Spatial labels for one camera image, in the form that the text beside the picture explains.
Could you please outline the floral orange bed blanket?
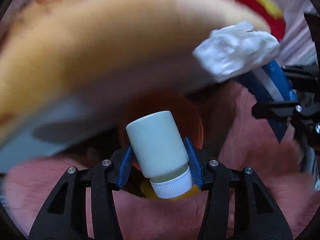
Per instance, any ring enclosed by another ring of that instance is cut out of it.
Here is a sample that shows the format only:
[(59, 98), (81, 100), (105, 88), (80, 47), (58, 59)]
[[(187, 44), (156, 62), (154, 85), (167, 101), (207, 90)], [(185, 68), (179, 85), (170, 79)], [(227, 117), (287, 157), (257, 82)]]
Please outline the floral orange bed blanket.
[(1, 138), (31, 112), (119, 69), (195, 48), (214, 29), (267, 21), (235, 0), (46, 0), (1, 50)]

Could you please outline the small white bottle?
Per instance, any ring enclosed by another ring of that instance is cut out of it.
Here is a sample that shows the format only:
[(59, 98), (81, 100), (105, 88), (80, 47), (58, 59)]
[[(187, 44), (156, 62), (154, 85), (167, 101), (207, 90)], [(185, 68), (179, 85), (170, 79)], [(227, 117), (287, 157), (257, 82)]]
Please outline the small white bottle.
[(141, 117), (129, 123), (126, 132), (158, 198), (176, 198), (193, 187), (187, 150), (170, 111)]

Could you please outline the orange trash bin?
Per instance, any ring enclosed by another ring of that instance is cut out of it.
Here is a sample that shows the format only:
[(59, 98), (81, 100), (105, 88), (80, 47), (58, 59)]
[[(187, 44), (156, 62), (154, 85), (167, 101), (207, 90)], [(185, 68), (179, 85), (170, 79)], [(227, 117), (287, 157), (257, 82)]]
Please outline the orange trash bin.
[(138, 153), (183, 157), (183, 139), (198, 149), (203, 146), (203, 126), (195, 106), (169, 92), (152, 92), (131, 101), (119, 128), (122, 148), (133, 142)]

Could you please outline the white tissue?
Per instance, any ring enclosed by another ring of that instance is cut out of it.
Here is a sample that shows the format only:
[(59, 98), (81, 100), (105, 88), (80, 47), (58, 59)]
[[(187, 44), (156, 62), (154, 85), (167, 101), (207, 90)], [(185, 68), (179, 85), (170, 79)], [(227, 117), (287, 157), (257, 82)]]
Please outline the white tissue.
[(200, 66), (222, 83), (273, 60), (280, 43), (247, 21), (211, 31), (193, 51)]

